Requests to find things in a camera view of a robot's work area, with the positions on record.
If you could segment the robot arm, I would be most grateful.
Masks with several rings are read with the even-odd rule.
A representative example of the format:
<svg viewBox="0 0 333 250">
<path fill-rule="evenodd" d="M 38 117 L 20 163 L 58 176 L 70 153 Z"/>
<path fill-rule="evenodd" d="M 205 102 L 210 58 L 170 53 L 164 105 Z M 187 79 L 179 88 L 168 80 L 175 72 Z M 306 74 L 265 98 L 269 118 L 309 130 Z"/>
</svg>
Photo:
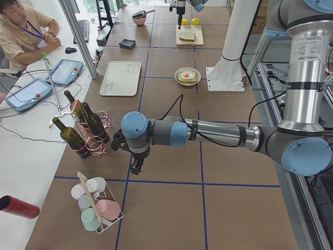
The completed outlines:
<svg viewBox="0 0 333 250">
<path fill-rule="evenodd" d="M 182 147 L 194 140 L 246 147 L 299 176 L 312 176 L 329 166 L 332 149 L 324 139 L 319 112 L 332 34 L 332 1 L 269 1 L 266 33 L 274 40 L 292 40 L 282 122 L 274 128 L 243 127 L 169 114 L 147 119 L 130 112 L 122 118 L 111 148 L 131 153 L 133 174 L 140 173 L 152 145 Z"/>
<path fill-rule="evenodd" d="M 178 29 L 181 29 L 183 16 L 185 14 L 186 3 L 192 6 L 195 11 L 200 12 L 203 10 L 204 5 L 207 1 L 204 0 L 170 0 L 169 11 L 172 12 L 173 9 L 176 9 L 176 14 L 178 15 Z"/>
</svg>

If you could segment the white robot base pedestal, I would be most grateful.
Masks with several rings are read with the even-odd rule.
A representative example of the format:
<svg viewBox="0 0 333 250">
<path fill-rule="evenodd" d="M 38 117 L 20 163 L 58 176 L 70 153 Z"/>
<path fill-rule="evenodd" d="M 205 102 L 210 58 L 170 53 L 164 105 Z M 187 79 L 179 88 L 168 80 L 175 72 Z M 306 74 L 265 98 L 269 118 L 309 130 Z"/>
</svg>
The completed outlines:
<svg viewBox="0 0 333 250">
<path fill-rule="evenodd" d="M 235 1 L 221 59 L 214 67 L 206 68 L 209 91 L 245 90 L 242 82 L 241 57 L 260 5 L 260 0 Z"/>
</svg>

